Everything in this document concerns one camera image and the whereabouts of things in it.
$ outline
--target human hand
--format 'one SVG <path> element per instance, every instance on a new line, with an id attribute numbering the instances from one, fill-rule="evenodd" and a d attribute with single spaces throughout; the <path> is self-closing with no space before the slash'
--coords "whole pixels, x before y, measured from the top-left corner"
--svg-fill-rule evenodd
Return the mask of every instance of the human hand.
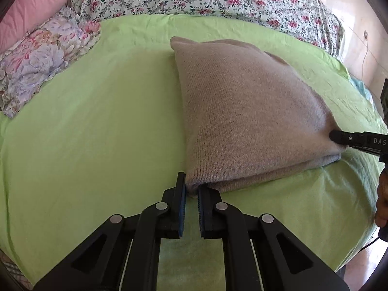
<path id="1" fill-rule="evenodd" d="M 375 223 L 378 227 L 385 227 L 388 220 L 388 174 L 383 170 L 379 177 L 379 187 L 377 188 Z"/>

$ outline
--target plaid fabric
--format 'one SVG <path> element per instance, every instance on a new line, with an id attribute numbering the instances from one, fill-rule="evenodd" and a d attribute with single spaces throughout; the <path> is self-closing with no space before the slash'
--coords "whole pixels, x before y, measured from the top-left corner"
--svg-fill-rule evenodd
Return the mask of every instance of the plaid fabric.
<path id="1" fill-rule="evenodd" d="M 5 268 L 10 272 L 16 281 L 20 282 L 28 290 L 32 290 L 32 284 L 2 250 L 0 250 L 0 261 L 4 264 Z"/>

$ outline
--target triangular cutout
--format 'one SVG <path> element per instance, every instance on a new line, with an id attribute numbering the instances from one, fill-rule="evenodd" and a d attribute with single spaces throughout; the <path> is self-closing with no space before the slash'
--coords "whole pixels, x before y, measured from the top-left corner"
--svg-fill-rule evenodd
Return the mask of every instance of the triangular cutout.
<path id="1" fill-rule="evenodd" d="M 100 235 L 100 237 L 97 238 L 93 242 L 93 244 L 91 244 L 89 248 L 82 253 L 81 256 L 79 256 L 75 261 L 73 261 L 71 266 L 74 269 L 88 274 L 96 266 L 106 239 L 107 236 L 105 234 Z"/>
<path id="2" fill-rule="evenodd" d="M 276 235 L 279 246 L 282 249 L 288 269 L 292 274 L 298 274 L 313 267 L 313 262 L 299 250 L 283 233 Z"/>

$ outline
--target silver rivet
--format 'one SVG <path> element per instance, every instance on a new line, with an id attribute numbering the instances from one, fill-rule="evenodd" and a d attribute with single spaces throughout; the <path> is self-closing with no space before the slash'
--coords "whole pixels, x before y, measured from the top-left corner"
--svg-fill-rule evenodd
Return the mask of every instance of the silver rivet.
<path id="1" fill-rule="evenodd" d="M 228 205 L 224 202 L 217 202 L 216 203 L 216 208 L 218 210 L 226 210 L 228 208 Z"/>
<path id="2" fill-rule="evenodd" d="M 164 209 L 167 209 L 168 207 L 168 204 L 166 204 L 165 202 L 161 201 L 161 202 L 158 202 L 156 205 L 155 205 L 155 208 L 158 209 L 158 210 L 164 210 Z"/>
<path id="3" fill-rule="evenodd" d="M 120 223 L 123 217 L 121 215 L 112 215 L 109 219 L 112 223 Z"/>
<path id="4" fill-rule="evenodd" d="M 263 222 L 265 223 L 272 223 L 274 221 L 274 217 L 272 215 L 263 215 L 261 217 L 261 219 L 263 220 Z"/>

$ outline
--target wall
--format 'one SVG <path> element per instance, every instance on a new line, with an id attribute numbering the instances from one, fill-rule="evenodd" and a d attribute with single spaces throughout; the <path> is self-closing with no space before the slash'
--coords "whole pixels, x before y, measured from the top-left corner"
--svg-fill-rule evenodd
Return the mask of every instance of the wall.
<path id="1" fill-rule="evenodd" d="M 366 0 L 322 1 L 343 23 L 343 63 L 352 75 L 362 79 L 376 96 L 380 96 L 388 77 L 388 34 L 375 12 Z M 369 34 L 368 41 L 364 39 L 365 30 Z"/>

